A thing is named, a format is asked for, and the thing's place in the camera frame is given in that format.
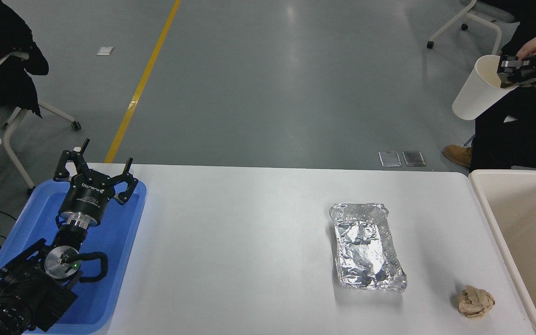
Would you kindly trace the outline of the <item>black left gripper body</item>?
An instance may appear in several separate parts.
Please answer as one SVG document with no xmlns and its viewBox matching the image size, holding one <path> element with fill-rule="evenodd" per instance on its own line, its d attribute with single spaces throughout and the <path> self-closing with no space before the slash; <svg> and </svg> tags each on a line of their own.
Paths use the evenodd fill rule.
<svg viewBox="0 0 536 335">
<path fill-rule="evenodd" d="M 72 177 L 69 191 L 62 202 L 58 215 L 68 220 L 71 214 L 85 214 L 91 222 L 100 222 L 110 199 L 115 195 L 119 180 L 96 170 Z"/>
</svg>

